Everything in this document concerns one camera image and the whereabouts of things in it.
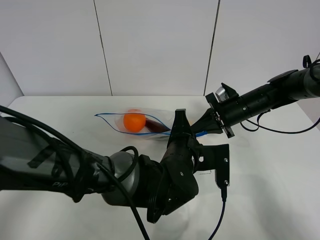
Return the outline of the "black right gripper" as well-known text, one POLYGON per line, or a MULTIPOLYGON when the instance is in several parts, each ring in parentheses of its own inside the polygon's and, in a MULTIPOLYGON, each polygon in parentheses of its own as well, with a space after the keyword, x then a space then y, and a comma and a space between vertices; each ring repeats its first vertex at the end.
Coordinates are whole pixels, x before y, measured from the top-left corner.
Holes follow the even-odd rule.
POLYGON ((171 137, 194 134, 222 134, 223 130, 228 138, 235 136, 232 126, 242 122, 248 116, 248 107, 239 94, 230 86, 221 83, 228 93, 229 99, 218 102, 215 93, 205 96, 211 109, 207 109, 202 117, 190 126, 186 109, 176 109, 171 128, 171 137))

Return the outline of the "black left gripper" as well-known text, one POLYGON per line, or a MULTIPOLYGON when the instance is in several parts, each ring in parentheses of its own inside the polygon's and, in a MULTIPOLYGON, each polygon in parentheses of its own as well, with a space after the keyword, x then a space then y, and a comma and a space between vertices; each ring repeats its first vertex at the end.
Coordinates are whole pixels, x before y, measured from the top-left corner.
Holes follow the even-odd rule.
POLYGON ((147 221, 156 223, 162 215, 169 215, 192 200, 199 187, 194 177, 198 157, 196 139, 188 134, 169 138, 166 152, 158 167, 160 177, 147 204, 147 221))

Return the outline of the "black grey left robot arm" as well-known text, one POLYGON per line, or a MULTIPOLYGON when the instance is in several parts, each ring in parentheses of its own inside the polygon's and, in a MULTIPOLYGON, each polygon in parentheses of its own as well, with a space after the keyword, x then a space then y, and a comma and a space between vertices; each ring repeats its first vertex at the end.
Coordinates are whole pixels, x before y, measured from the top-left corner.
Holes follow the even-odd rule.
POLYGON ((173 130, 160 162, 127 146, 111 156, 86 150, 50 126, 0 108, 0 188, 63 193, 74 202, 101 194, 112 206, 147 210, 155 223, 192 200, 199 154, 184 111, 175 113, 173 130))

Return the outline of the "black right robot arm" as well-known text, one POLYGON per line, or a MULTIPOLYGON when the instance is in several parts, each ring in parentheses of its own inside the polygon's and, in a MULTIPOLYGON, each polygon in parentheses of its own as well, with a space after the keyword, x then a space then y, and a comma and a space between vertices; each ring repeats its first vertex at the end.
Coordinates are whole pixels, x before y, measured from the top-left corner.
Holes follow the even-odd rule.
POLYGON ((226 133, 232 138, 232 126, 264 112, 292 104, 299 100, 320 96, 320 71, 316 68, 290 70, 243 95, 226 84, 206 95, 210 107, 196 121, 195 133, 226 133))

